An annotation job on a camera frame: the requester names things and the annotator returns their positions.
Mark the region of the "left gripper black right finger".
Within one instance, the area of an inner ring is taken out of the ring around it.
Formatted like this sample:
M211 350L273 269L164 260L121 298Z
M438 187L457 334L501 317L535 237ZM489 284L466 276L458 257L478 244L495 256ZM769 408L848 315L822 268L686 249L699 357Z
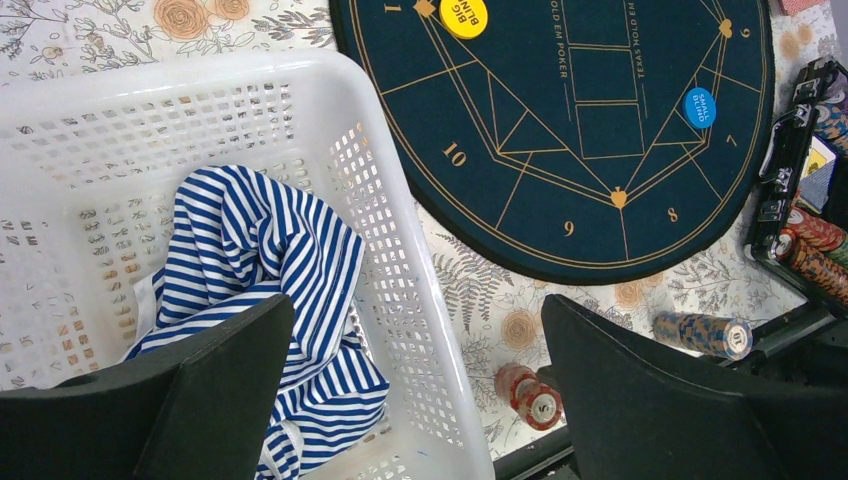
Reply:
M541 318L583 479L843 479L847 391L721 367L565 296Z

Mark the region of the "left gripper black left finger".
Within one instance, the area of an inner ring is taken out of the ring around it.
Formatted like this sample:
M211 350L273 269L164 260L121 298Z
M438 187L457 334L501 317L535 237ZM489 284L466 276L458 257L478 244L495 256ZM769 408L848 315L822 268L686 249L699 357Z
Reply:
M49 389L1 396L5 479L250 479L295 323L276 295Z

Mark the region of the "red five chip stack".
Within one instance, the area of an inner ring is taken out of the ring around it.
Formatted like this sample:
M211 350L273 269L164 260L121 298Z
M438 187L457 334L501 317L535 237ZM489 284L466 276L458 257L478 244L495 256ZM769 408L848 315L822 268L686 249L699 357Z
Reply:
M495 391L527 425L547 431L564 418L560 394L529 367L510 362L495 375Z

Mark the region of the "blue small blind button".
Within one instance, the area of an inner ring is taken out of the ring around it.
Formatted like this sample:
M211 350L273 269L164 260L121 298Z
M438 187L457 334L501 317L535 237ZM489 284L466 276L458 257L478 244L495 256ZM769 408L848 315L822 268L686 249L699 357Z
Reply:
M683 99L684 119L695 129L710 128L717 115L715 99L711 92L702 87L694 87L686 92Z

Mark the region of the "yellow big blind button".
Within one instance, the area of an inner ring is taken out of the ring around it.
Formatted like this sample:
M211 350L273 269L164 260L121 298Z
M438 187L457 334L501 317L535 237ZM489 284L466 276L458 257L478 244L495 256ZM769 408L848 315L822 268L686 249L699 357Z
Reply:
M463 40L479 37L489 22L484 0L442 0L439 15L448 32Z

